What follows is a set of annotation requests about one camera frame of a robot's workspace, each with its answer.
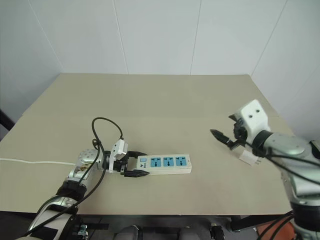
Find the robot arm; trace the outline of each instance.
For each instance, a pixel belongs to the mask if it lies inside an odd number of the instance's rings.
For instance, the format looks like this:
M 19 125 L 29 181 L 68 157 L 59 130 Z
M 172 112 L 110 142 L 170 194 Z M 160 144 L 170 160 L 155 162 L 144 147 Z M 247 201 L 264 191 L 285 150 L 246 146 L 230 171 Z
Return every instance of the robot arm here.
M 290 201 L 297 239 L 320 240 L 320 185 L 301 179 L 282 167 L 320 183 L 320 167 L 289 158 L 299 158 L 320 164 L 320 146 L 317 142 L 281 133 L 273 133 L 268 117 L 257 100 L 253 100 L 230 116 L 235 121 L 235 142 L 218 130 L 211 130 L 220 142 L 231 150 L 239 145 L 250 145 L 258 157 L 272 158 L 281 171 L 281 178 Z

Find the white power strip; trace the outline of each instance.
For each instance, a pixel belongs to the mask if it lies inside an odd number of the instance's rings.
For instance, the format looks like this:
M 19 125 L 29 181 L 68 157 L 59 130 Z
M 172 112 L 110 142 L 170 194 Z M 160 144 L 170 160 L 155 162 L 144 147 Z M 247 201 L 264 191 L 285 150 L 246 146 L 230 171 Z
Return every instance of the white power strip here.
M 144 170 L 151 175 L 189 174 L 191 161 L 188 154 L 138 156 L 137 170 Z

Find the table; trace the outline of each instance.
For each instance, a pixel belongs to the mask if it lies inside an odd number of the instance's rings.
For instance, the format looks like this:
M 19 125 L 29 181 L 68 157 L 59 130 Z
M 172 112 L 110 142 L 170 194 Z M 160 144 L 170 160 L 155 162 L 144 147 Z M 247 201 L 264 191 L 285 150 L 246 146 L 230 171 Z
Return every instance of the table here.
M 0 158 L 75 163 L 92 148 L 91 121 L 107 117 L 129 150 L 190 154 L 191 174 L 140 178 L 107 174 L 80 214 L 264 215 L 290 209 L 280 172 L 250 166 L 209 129 L 233 136 L 228 115 L 258 99 L 274 132 L 291 134 L 249 75 L 121 75 L 62 73 L 0 142 Z M 118 130 L 97 121 L 106 148 Z M 54 195 L 70 165 L 0 161 L 0 211 L 36 212 Z M 98 172 L 92 181 L 100 177 Z

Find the dark floor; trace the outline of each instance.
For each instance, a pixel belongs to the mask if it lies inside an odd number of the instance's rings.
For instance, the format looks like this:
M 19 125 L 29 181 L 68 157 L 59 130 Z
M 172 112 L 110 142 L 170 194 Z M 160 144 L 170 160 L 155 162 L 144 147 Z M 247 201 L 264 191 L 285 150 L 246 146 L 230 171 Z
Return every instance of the dark floor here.
M 225 228 L 229 221 L 226 217 L 96 215 L 94 217 L 85 216 L 83 220 L 84 222 L 109 224 L 107 230 L 89 230 L 89 240 L 112 240 L 116 233 L 130 225 L 138 225 L 143 228 L 143 240 L 176 240 L 175 229 L 184 227 L 193 228 L 201 240 L 210 240 L 211 224 L 223 227 L 226 240 L 255 240 L 258 237 L 252 228 L 240 232 L 229 232 Z M 19 238 L 27 230 L 31 221 L 28 215 L 22 217 L 11 212 L 0 212 L 0 238 L 3 240 Z

